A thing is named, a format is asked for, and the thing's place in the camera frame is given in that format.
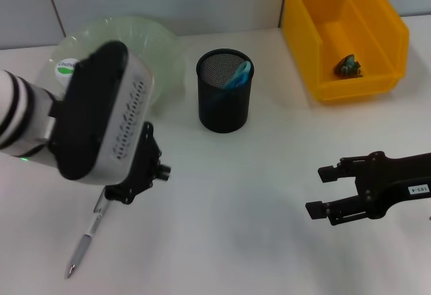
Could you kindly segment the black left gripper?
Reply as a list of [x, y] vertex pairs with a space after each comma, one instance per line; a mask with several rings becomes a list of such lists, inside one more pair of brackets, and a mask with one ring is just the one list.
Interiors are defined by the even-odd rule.
[[154, 139], [154, 126], [146, 121], [126, 179], [119, 184], [105, 186], [106, 199], [130, 204], [138, 194], [152, 187], [157, 172], [159, 180], [167, 181], [171, 167], [160, 164], [160, 156], [161, 151]]

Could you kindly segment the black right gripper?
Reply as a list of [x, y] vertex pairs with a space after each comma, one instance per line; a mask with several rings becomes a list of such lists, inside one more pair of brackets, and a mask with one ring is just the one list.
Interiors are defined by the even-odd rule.
[[388, 158], [383, 152], [341, 158], [336, 166], [318, 169], [323, 183], [355, 177], [358, 196], [305, 204], [312, 220], [327, 218], [332, 226], [380, 219], [393, 205], [430, 197], [430, 154]]

